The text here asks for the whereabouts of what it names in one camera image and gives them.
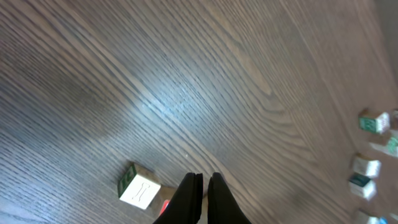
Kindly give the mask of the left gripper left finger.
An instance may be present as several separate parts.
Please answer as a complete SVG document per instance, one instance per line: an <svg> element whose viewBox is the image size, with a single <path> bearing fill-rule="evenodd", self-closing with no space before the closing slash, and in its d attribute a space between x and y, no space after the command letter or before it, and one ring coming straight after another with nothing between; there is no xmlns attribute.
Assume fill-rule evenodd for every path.
<svg viewBox="0 0 398 224"><path fill-rule="evenodd" d="M187 173L154 224L197 224L202 198L203 174Z"/></svg>

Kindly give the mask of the red letter U block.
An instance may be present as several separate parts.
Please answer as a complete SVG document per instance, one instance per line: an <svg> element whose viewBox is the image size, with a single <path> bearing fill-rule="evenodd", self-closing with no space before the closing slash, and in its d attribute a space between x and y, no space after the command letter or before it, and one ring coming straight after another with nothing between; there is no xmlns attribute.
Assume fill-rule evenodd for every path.
<svg viewBox="0 0 398 224"><path fill-rule="evenodd" d="M160 211L159 211L159 216L161 216L161 214L164 213L164 211L165 211L165 209L167 208L167 206L169 205L169 203L170 203L170 200L165 200L165 201L163 202L163 204L162 204L162 206L161 206L161 208L160 208Z"/></svg>

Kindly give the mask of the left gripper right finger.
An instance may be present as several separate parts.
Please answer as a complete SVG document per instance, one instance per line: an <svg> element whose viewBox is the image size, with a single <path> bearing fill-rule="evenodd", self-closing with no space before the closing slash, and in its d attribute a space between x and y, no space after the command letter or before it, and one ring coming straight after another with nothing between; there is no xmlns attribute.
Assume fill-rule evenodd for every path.
<svg viewBox="0 0 398 224"><path fill-rule="evenodd" d="M251 224L218 172L208 185L208 224Z"/></svg>

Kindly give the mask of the white letter I block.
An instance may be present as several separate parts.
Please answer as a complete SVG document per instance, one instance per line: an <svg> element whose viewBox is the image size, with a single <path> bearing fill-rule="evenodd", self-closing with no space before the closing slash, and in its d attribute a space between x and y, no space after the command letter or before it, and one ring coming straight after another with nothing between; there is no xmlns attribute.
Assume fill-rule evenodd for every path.
<svg viewBox="0 0 398 224"><path fill-rule="evenodd" d="M118 197L123 202L145 210L160 188L160 180L151 170L132 163L118 182Z"/></svg>

